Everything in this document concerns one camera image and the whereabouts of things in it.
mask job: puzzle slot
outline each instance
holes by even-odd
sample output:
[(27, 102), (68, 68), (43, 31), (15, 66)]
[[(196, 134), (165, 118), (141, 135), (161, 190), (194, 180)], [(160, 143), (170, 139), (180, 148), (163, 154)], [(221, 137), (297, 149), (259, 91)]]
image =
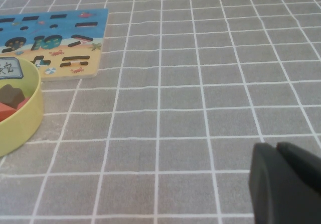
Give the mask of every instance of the puzzle slot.
[(87, 66), (88, 62), (83, 61), (70, 61), (70, 62), (63, 62), (60, 64), (60, 67), (75, 67), (75, 66)]
[(0, 19), (0, 23), (13, 22), (14, 20), (15, 20), (15, 18), (2, 18), (2, 19)]
[(88, 60), (90, 56), (75, 56), (75, 57), (64, 57), (63, 61), (75, 61), (75, 60)]
[(23, 21), (35, 21), (38, 20), (39, 16), (34, 16), (34, 17), (24, 17), (22, 20)]
[(98, 22), (80, 22), (76, 23), (75, 27), (96, 27)]
[(91, 42), (93, 41), (94, 39), (91, 38), (91, 37), (85, 37), (85, 36), (81, 36), (81, 35), (72, 35), (71, 38), (75, 38), (77, 40), (81, 40), (81, 41), (88, 41), (88, 42)]
[(58, 19), (58, 18), (66, 18), (67, 14), (60, 14), (60, 15), (52, 15), (50, 19)]

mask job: grid pattern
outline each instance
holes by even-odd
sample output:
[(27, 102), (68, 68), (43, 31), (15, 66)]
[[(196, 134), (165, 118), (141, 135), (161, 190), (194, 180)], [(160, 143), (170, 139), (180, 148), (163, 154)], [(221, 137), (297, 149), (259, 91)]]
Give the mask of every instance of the grid pattern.
[(0, 160), (0, 223), (252, 224), (255, 142), (321, 156), (321, 0), (0, 0), (109, 8), (98, 75), (44, 82)]

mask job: yellow bowl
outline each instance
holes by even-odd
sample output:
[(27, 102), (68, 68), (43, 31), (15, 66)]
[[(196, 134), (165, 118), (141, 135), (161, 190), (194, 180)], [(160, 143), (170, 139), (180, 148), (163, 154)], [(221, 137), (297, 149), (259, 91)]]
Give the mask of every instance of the yellow bowl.
[(41, 92), (41, 78), (36, 66), (22, 58), (22, 79), (1, 79), (0, 88), (11, 84), (20, 88), (29, 101), (9, 118), (0, 122), (0, 156), (15, 150), (24, 144), (38, 129), (43, 115), (44, 102)]

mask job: blue puzzle board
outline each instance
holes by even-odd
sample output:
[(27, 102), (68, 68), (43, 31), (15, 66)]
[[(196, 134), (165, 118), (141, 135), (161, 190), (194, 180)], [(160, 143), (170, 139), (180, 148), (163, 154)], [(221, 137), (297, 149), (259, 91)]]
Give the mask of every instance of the blue puzzle board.
[(108, 9), (0, 16), (0, 57), (33, 62), (43, 80), (95, 76), (107, 19)]

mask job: black plastic object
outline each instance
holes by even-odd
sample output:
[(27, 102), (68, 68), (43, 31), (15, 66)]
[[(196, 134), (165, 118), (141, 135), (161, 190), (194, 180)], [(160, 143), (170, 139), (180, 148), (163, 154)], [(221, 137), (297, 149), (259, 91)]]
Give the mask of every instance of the black plastic object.
[(313, 154), (255, 144), (249, 187), (256, 224), (321, 223), (321, 159)]

